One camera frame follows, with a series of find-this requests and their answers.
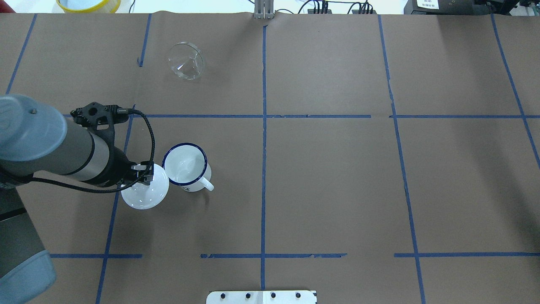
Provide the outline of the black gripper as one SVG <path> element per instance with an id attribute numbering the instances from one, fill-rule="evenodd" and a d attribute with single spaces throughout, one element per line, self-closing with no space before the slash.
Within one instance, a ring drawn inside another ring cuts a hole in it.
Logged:
<path id="1" fill-rule="evenodd" d="M 115 125 L 127 122 L 132 115 L 144 119 L 150 139 L 154 138 L 150 121 L 143 112 L 118 105 L 90 103 L 72 110 L 70 115 L 74 123 L 89 132 L 92 141 L 91 155 L 79 169 L 70 173 L 71 178 L 99 188 L 114 185 L 127 188 L 135 183 L 148 185 L 152 181 L 153 152 L 150 152 L 149 160 L 135 163 L 115 145 Z"/>

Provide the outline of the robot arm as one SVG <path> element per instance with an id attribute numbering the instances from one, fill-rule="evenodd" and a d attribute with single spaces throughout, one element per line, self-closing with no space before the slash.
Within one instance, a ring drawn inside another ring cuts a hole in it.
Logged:
<path id="1" fill-rule="evenodd" d="M 154 179 L 154 153 L 129 161 L 115 146 L 116 124 L 135 109 L 90 103 L 71 111 L 69 121 L 55 107 L 25 95 L 1 96 L 1 302 L 25 304 L 56 281 L 44 247 L 17 187 L 31 182 L 79 192 L 107 194 Z"/>

